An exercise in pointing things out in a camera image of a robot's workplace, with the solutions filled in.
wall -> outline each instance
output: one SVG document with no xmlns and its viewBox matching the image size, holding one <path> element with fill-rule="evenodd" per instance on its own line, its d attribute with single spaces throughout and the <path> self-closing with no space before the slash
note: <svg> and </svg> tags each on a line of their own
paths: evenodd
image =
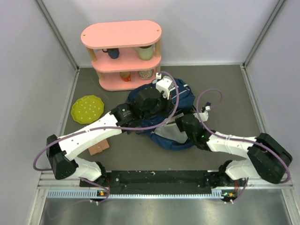
<svg viewBox="0 0 300 225">
<path fill-rule="evenodd" d="M 81 67 L 91 67 L 80 41 L 87 26 L 143 19 L 154 20 L 162 27 L 164 65 L 243 62 L 277 1 L 44 0 L 44 3 L 76 62 Z"/>
<path fill-rule="evenodd" d="M 300 1 L 288 0 L 249 65 L 268 132 L 293 156 L 293 182 L 300 196 Z"/>
<path fill-rule="evenodd" d="M 2 0 L 0 15 L 0 224 L 23 225 L 33 159 L 59 131 L 75 72 L 33 0 Z M 49 167 L 45 156 L 38 166 Z"/>
</svg>

mug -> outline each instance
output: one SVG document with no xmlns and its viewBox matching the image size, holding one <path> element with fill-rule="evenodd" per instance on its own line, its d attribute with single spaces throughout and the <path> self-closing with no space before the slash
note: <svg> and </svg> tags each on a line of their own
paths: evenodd
<svg viewBox="0 0 300 225">
<path fill-rule="evenodd" d="M 138 71 L 138 74 L 140 75 L 140 78 L 142 79 L 150 79 L 153 76 L 154 69 L 149 70 L 141 70 Z"/>
<path fill-rule="evenodd" d="M 129 71 L 120 72 L 120 77 L 125 82 L 131 81 L 131 79 L 130 79 L 130 72 Z"/>
<path fill-rule="evenodd" d="M 147 61 L 152 59 L 154 55 L 153 45 L 133 48 L 138 54 L 141 60 Z"/>
<path fill-rule="evenodd" d="M 116 59 L 119 57 L 119 49 L 118 48 L 108 48 L 106 51 L 104 49 L 102 49 L 102 51 L 104 53 L 108 53 L 109 57 L 111 57 L 112 59 Z"/>
</svg>

robotic arm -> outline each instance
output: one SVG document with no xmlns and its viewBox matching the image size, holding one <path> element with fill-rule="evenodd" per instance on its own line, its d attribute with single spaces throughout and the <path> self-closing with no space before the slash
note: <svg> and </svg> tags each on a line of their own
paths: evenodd
<svg viewBox="0 0 300 225">
<path fill-rule="evenodd" d="M 174 108 L 170 96 L 170 90 L 173 87 L 174 83 L 168 76 L 162 77 L 158 74 L 155 88 L 140 90 L 132 102 L 118 105 L 101 119 L 76 132 L 83 132 L 82 134 L 61 140 L 50 147 L 47 150 L 47 157 L 55 178 L 61 180 L 75 175 L 103 183 L 106 176 L 105 168 L 99 162 L 89 162 L 79 158 L 78 155 L 108 137 L 125 132 L 121 128 L 114 129 L 116 127 L 135 128 L 140 126 L 144 119 L 154 115 L 168 117 Z M 207 118 L 207 109 L 205 107 L 202 109 L 201 118 Z M 271 154 L 251 143 L 232 140 L 236 138 L 235 136 L 223 135 L 215 131 L 215 134 L 224 138 L 212 135 L 192 113 L 176 118 L 175 122 L 179 130 L 186 132 L 188 139 L 198 148 L 213 152 L 227 152 L 245 158 L 242 161 L 227 161 L 220 167 L 217 179 L 225 180 L 224 183 L 226 180 L 244 177 L 261 177 L 268 182 L 279 183 L 285 173 L 282 164 Z M 63 137 L 65 136 L 58 138 L 52 135 L 47 138 L 47 144 Z M 263 143 L 274 150 L 287 165 L 292 161 L 291 155 L 267 134 L 241 139 Z"/>
</svg>

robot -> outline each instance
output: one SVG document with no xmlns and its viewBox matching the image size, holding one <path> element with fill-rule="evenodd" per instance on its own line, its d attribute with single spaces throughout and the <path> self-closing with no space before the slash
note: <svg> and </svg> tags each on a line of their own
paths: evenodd
<svg viewBox="0 0 300 225">
<path fill-rule="evenodd" d="M 90 146 L 126 131 L 113 128 L 136 128 L 143 120 L 154 115 L 168 117 L 174 109 L 170 96 L 170 90 L 174 86 L 172 78 L 157 73 L 155 88 L 139 91 L 132 102 L 116 106 L 98 121 L 71 134 L 70 138 L 55 135 L 48 137 L 48 144 L 61 139 L 47 149 L 47 157 L 55 178 L 61 180 L 72 175 L 103 184 L 109 172 L 100 162 L 89 162 L 78 155 Z M 243 178 L 262 178 L 273 184 L 280 183 L 286 167 L 293 159 L 292 156 L 265 133 L 257 137 L 237 137 L 217 131 L 209 132 L 202 124 L 204 115 L 208 115 L 209 110 L 209 106 L 203 107 L 198 114 L 199 118 L 191 111 L 184 112 L 183 116 L 175 119 L 173 125 L 177 126 L 180 132 L 185 132 L 189 141 L 201 150 L 227 152 L 242 156 L 245 160 L 226 161 L 217 173 L 208 173 L 205 176 L 205 185 L 211 188 L 226 186 Z M 271 149 L 273 154 L 266 151 L 266 148 Z"/>
</svg>

yellow-green plate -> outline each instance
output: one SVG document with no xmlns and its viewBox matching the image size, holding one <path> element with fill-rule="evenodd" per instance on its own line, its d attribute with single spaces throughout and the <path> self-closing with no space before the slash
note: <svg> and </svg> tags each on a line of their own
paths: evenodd
<svg viewBox="0 0 300 225">
<path fill-rule="evenodd" d="M 100 118 L 104 111 L 101 98 L 87 95 L 78 99 L 72 106 L 71 115 L 80 124 L 90 124 Z"/>
</svg>

